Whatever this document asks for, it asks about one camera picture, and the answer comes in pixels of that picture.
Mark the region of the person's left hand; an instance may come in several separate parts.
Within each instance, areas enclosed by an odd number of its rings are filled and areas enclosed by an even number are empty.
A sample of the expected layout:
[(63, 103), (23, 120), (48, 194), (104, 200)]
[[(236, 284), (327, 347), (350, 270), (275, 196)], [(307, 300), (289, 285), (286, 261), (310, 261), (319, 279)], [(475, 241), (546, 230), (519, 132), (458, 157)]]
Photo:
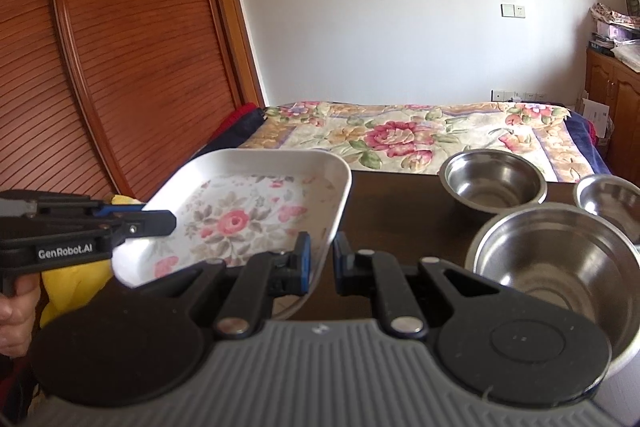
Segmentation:
[(9, 358), (26, 355), (32, 341), (36, 308), (40, 300), (40, 275), (17, 277), (14, 296), (1, 297), (0, 352)]

